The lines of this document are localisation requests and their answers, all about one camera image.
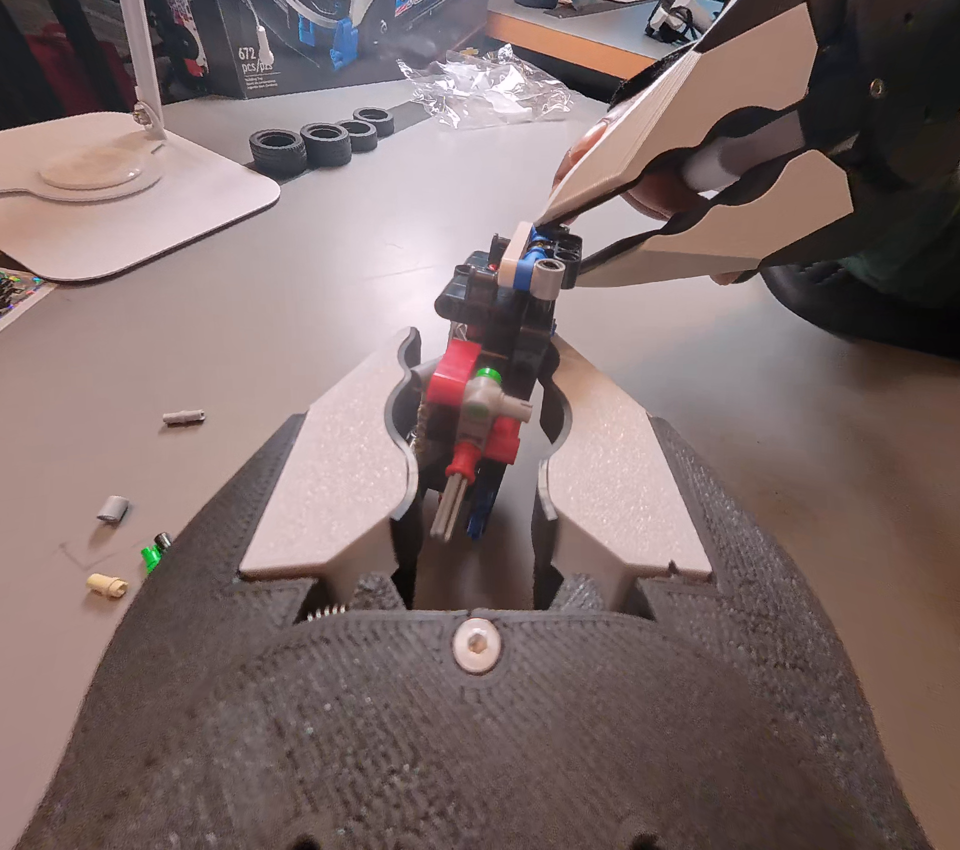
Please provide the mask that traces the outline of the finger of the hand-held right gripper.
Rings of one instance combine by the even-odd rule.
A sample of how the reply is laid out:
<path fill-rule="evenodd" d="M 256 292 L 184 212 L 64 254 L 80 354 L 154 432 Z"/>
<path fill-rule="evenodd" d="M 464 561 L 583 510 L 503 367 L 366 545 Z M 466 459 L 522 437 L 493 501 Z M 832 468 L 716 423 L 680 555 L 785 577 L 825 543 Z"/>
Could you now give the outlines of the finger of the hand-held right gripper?
<path fill-rule="evenodd" d="M 628 238 L 581 265 L 578 288 L 608 289 L 755 269 L 854 210 L 844 169 L 817 150 L 770 160 L 691 224 Z"/>
<path fill-rule="evenodd" d="M 734 112 L 798 103 L 817 49 L 804 2 L 711 49 L 701 40 L 609 124 L 555 186 L 535 225 L 569 220 L 625 192 L 654 160 L 700 147 Z"/>

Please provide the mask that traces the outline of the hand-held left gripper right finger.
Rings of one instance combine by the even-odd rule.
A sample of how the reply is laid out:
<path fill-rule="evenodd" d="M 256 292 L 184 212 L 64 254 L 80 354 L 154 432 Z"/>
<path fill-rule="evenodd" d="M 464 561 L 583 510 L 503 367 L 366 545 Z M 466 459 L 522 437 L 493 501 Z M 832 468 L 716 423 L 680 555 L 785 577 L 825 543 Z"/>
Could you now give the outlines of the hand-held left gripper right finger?
<path fill-rule="evenodd" d="M 592 580 L 604 606 L 626 606 L 638 580 L 711 581 L 713 567 L 652 417 L 561 338 L 541 376 L 533 516 L 534 606 L 564 582 Z"/>

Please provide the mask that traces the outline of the white book stand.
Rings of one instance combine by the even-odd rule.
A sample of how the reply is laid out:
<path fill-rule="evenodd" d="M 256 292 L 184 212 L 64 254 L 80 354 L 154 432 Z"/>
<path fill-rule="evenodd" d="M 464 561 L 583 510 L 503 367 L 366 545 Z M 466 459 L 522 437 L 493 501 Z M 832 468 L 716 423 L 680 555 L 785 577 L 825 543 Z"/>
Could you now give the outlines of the white book stand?
<path fill-rule="evenodd" d="M 114 277 L 280 198 L 268 177 L 166 130 L 145 0 L 119 3 L 132 110 L 1 134 L 2 252 L 54 283 Z"/>

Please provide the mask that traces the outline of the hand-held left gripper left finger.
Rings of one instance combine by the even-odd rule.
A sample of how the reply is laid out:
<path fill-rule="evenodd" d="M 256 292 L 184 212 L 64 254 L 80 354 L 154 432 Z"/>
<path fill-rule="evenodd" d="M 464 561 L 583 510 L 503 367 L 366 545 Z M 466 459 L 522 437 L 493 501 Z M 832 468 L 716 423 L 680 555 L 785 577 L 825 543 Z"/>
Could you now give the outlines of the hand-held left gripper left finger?
<path fill-rule="evenodd" d="M 319 580 L 345 604 L 360 578 L 379 574 L 412 601 L 423 511 L 407 436 L 421 355 L 419 331 L 402 328 L 311 403 L 239 564 L 243 578 Z"/>

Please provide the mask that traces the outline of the person's right hand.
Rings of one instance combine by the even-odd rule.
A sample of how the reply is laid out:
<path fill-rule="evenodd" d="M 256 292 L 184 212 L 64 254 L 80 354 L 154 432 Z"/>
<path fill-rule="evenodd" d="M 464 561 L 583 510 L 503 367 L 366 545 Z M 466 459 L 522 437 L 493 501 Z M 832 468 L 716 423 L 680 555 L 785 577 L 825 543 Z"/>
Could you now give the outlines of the person's right hand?
<path fill-rule="evenodd" d="M 604 138 L 631 103 L 632 100 L 625 99 L 608 108 L 607 112 L 570 146 L 555 172 L 552 191 L 556 190 L 583 157 Z M 643 216 L 659 221 L 670 220 L 680 213 L 705 209 L 711 199 L 690 189 L 678 170 L 672 166 L 648 171 L 632 189 L 621 193 L 621 196 Z"/>

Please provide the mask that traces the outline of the wooden edged table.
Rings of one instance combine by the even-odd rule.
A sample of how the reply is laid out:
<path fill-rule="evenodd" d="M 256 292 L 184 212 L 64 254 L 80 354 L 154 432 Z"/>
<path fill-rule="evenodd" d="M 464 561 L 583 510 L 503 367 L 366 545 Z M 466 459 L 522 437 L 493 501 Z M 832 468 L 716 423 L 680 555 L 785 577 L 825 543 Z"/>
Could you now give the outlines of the wooden edged table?
<path fill-rule="evenodd" d="M 579 0 L 565 16 L 514 0 L 488 0 L 486 37 L 510 45 L 536 66 L 602 83 L 637 75 L 685 43 L 665 42 L 647 32 L 659 0 L 615 3 L 596 0 L 596 10 Z"/>

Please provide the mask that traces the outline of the colourful sticker sheet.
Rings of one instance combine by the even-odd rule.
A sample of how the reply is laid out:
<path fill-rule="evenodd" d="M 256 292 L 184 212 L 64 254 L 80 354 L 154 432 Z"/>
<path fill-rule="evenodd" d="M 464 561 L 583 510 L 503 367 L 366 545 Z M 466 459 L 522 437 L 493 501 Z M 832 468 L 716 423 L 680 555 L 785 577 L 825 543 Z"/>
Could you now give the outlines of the colourful sticker sheet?
<path fill-rule="evenodd" d="M 48 296 L 57 284 L 36 275 L 1 267 L 1 330 Z"/>

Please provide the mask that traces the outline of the black red lego assembly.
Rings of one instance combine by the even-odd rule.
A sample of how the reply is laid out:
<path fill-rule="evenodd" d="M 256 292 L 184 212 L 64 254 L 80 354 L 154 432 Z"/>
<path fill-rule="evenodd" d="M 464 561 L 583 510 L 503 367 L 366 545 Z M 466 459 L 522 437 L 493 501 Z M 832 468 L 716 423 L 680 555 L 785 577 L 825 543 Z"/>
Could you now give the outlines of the black red lego assembly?
<path fill-rule="evenodd" d="M 531 397 L 556 332 L 561 291 L 574 287 L 582 239 L 563 224 L 520 223 L 496 234 L 439 293 L 444 351 L 412 370 L 418 406 L 407 440 L 421 479 L 438 493 L 430 536 L 486 532 L 515 464 Z"/>

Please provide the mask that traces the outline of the clear plastic bag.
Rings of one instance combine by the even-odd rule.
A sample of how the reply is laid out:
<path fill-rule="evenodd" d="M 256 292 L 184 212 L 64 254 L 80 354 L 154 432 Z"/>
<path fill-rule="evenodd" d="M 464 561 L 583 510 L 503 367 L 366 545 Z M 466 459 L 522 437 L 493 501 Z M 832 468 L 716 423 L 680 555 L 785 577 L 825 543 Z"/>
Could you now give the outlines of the clear plastic bag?
<path fill-rule="evenodd" d="M 572 91 L 509 43 L 486 54 L 451 52 L 423 68 L 395 63 L 412 101 L 449 129 L 557 122 L 572 111 Z"/>

